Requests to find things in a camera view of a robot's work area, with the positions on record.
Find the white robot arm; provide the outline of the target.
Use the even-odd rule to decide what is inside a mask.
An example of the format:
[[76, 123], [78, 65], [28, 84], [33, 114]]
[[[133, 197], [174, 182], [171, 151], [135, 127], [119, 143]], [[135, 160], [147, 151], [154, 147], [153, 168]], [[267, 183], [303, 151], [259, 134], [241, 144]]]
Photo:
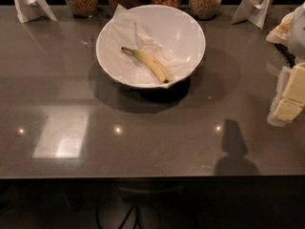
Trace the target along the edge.
[[267, 116], [269, 124], [284, 127], [305, 108], [305, 3], [285, 15], [266, 40], [282, 43], [295, 56], [293, 67], [283, 67], [279, 73]]

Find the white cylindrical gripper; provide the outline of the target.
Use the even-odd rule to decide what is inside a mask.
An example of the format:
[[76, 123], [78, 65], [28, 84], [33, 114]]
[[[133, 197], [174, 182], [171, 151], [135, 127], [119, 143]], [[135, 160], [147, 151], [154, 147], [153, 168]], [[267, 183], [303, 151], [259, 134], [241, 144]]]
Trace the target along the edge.
[[305, 64], [283, 67], [276, 83], [275, 97], [267, 122], [276, 127], [291, 123], [305, 107]]

